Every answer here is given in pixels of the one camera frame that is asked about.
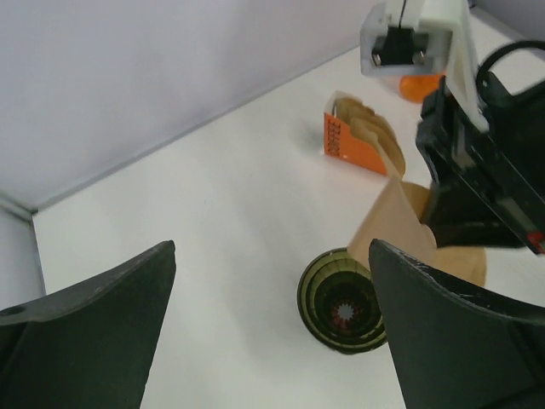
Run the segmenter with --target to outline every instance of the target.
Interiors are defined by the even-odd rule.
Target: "white robot part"
[[[467,0],[389,0],[377,4],[360,31],[361,70],[367,76],[428,75],[444,72],[446,87],[481,132],[489,129],[475,84],[478,59]],[[412,30],[410,63],[385,64],[376,45],[397,29]]]

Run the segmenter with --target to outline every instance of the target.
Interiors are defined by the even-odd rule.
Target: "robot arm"
[[[545,43],[508,44],[479,66],[467,0],[389,0],[362,25],[364,75],[445,73],[416,136],[433,179],[421,222],[438,246],[545,253],[545,82],[510,95],[490,72],[521,48]]]

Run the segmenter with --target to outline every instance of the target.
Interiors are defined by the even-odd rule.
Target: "orange box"
[[[376,147],[368,142],[354,137],[350,131],[350,124],[336,117],[336,101],[340,98],[351,98],[361,102],[359,98],[341,91],[336,91],[330,97],[324,109],[324,153],[381,175],[393,176],[392,173],[397,172],[391,162],[387,163],[390,158],[384,152],[378,152]]]

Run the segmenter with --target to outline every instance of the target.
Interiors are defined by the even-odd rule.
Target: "orange carton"
[[[386,119],[336,91],[324,109],[324,152],[384,176],[403,177],[405,161]]]

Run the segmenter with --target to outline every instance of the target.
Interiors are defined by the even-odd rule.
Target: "table surface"
[[[509,40],[472,24],[480,59]],[[510,90],[544,72],[528,52],[496,70]],[[35,216],[48,293],[174,240],[177,276],[143,408],[404,407],[387,345],[335,353],[307,332],[295,299],[306,265],[348,243],[385,183],[323,155],[333,91],[384,115],[405,179],[429,183],[415,147],[419,106],[395,88],[363,77],[354,50]],[[545,305],[542,260],[526,250],[488,260],[488,288]]]

